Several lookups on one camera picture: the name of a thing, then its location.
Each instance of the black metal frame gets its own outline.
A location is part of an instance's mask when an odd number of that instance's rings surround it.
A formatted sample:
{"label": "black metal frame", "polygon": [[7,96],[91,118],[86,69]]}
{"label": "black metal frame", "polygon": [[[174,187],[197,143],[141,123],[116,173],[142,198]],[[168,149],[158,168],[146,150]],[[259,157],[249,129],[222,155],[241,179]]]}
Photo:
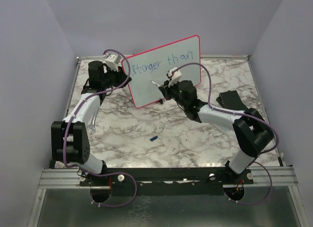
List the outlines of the black metal frame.
{"label": "black metal frame", "polygon": [[[253,184],[246,169],[237,177],[229,177],[226,167],[201,168],[108,168],[107,173],[128,173],[137,181],[139,196],[171,196],[171,195],[223,195],[223,185],[237,185],[240,180],[244,184]],[[132,196],[133,181],[125,176],[120,182],[117,176],[112,176],[112,193],[114,196]],[[104,177],[86,176],[80,186],[108,186],[109,180]]]}

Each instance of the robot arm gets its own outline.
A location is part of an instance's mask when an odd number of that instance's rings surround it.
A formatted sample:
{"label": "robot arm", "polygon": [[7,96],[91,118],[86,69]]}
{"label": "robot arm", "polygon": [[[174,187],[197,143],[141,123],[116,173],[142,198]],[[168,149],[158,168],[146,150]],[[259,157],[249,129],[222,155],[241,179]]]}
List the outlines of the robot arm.
{"label": "robot arm", "polygon": [[[86,97],[111,87],[117,87],[127,78],[122,67],[119,65],[121,59],[119,55],[107,54],[105,58],[104,63],[101,61],[93,61],[88,64],[89,85],[87,85],[87,82],[84,85],[80,101],[72,113],[62,121],[55,121],[51,125],[52,158],[56,161],[63,162],[63,143],[66,126],[78,106],[85,101],[83,106],[79,109],[79,112],[75,115],[69,128],[69,137],[67,138],[67,161],[96,174],[104,174],[107,167],[104,161],[97,159],[90,153],[87,130],[91,129],[91,133],[95,132],[96,116],[107,94],[95,95],[87,101]],[[129,78],[122,87],[126,86],[130,81],[131,78]]]}
{"label": "robot arm", "polygon": [[174,99],[190,120],[199,123],[212,123],[224,130],[233,130],[240,150],[231,161],[226,163],[226,168],[234,175],[242,173],[272,141],[274,137],[272,130],[254,119],[235,114],[245,113],[263,120],[256,109],[251,108],[245,112],[227,110],[233,114],[218,111],[225,111],[223,108],[214,107],[211,109],[207,102],[198,99],[197,90],[190,80],[179,81],[181,73],[175,69],[169,71],[169,80],[159,86],[159,90],[166,100]]}

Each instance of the lavender wall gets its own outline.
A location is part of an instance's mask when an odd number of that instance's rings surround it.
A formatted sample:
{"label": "lavender wall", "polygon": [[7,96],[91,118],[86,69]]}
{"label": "lavender wall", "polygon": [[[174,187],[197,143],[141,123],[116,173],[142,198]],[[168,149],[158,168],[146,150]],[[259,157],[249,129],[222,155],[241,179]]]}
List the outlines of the lavender wall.
{"label": "lavender wall", "polygon": [[281,0],[47,0],[77,56],[199,34],[203,54],[251,54]]}
{"label": "lavender wall", "polygon": [[76,58],[46,0],[0,0],[0,226],[24,227]]}
{"label": "lavender wall", "polygon": [[293,164],[313,226],[313,0],[283,0],[251,58],[280,149]]}

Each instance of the marble surface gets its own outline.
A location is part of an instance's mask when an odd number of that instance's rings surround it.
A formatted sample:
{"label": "marble surface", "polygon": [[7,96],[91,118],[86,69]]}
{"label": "marble surface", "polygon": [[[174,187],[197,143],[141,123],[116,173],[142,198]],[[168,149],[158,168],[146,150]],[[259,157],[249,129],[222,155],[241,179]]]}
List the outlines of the marble surface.
{"label": "marble surface", "polygon": [[[81,62],[69,112],[80,99],[90,61]],[[212,77],[213,105],[219,106],[215,99],[220,92],[237,90],[248,108],[256,108],[264,116],[246,60],[202,58],[201,63]],[[204,70],[201,74],[198,98],[207,101],[208,78]],[[239,150],[233,131],[223,133],[214,125],[189,120],[174,100],[136,109],[128,87],[106,97],[99,109],[96,132],[88,133],[91,152],[108,167],[223,166]],[[158,139],[151,142],[154,136]],[[265,166],[279,166],[275,151],[260,156],[258,161]]]}

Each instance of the marker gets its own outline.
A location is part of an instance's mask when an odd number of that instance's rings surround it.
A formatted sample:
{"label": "marker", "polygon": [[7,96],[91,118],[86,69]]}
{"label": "marker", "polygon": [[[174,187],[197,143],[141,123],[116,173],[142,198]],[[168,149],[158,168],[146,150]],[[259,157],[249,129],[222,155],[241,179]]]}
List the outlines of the marker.
{"label": "marker", "polygon": [[153,83],[154,85],[160,87],[161,85],[157,84],[156,82],[151,81],[151,83]]}

